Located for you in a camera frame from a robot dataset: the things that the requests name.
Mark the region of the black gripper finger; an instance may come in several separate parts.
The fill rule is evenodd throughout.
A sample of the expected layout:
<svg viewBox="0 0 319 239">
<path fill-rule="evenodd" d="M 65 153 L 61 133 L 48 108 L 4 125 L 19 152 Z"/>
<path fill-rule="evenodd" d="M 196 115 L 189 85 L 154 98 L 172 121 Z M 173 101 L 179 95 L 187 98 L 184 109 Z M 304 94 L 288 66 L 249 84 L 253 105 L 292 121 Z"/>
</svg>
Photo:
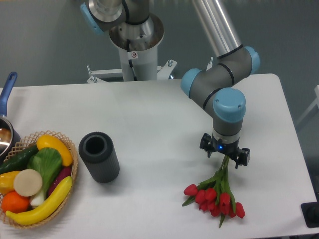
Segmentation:
<svg viewBox="0 0 319 239">
<path fill-rule="evenodd" d="M 235 162 L 235 168 L 238 169 L 239 166 L 248 166 L 250 160 L 250 149 L 242 148 L 237 149 L 233 161 Z"/>
<path fill-rule="evenodd" d="M 205 133 L 200 140 L 199 147 L 207 153 L 207 157 L 210 157 L 214 149 L 212 145 L 212 137 Z"/>
</svg>

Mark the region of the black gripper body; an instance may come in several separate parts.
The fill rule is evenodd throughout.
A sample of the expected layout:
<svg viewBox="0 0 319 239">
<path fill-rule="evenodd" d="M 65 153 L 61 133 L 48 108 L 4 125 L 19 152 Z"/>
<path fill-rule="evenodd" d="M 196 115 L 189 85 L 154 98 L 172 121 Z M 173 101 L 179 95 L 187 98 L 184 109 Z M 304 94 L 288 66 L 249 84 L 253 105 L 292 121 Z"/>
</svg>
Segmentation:
<svg viewBox="0 0 319 239">
<path fill-rule="evenodd" d="M 239 139 L 237 139 L 233 143 L 224 143 L 222 139 L 212 138 L 208 145 L 208 158 L 214 152 L 219 152 L 223 155 L 228 156 L 232 160 L 237 160 L 239 155 L 239 147 L 238 147 Z"/>
</svg>

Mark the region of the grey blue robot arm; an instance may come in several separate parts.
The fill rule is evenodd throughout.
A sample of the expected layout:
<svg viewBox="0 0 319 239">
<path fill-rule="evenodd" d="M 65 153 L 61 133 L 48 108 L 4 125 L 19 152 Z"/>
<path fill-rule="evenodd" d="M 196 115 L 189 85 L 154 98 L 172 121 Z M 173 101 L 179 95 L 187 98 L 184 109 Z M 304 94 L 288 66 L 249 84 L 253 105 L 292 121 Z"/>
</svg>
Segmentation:
<svg viewBox="0 0 319 239">
<path fill-rule="evenodd" d="M 218 60 L 207 70 L 188 70 L 180 84 L 213 119 L 212 134 L 203 135 L 200 148 L 246 166 L 250 150 L 238 146 L 246 99 L 234 85 L 258 70 L 260 57 L 252 47 L 242 45 L 221 1 L 195 0 L 192 4 Z M 96 34 L 107 32 L 118 48 L 125 81 L 159 78 L 157 47 L 164 29 L 150 12 L 149 1 L 86 0 L 80 10 L 89 27 Z"/>
</svg>

